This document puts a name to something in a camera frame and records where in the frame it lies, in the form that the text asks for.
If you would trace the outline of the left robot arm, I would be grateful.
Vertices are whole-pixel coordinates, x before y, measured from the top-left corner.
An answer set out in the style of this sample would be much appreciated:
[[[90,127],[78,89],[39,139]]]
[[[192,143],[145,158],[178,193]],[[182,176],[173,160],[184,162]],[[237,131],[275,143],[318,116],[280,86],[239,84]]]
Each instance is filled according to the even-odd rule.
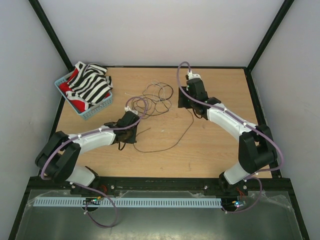
[[[92,131],[69,135],[57,131],[35,159],[41,179],[56,184],[82,185],[87,193],[96,193],[100,188],[97,174],[89,167],[78,166],[79,156],[100,147],[134,144],[140,121],[137,113],[129,110],[118,121],[105,123]]]

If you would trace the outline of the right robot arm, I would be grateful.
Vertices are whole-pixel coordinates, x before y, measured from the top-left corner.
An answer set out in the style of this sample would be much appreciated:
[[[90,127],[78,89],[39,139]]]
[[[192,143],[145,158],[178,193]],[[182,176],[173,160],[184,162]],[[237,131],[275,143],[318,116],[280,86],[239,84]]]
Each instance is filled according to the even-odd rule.
[[[199,74],[186,75],[186,86],[178,91],[178,107],[192,109],[198,118],[219,125],[238,142],[238,161],[219,175],[218,188],[229,195],[239,182],[277,160],[270,128],[248,122],[215,97],[208,97]]]

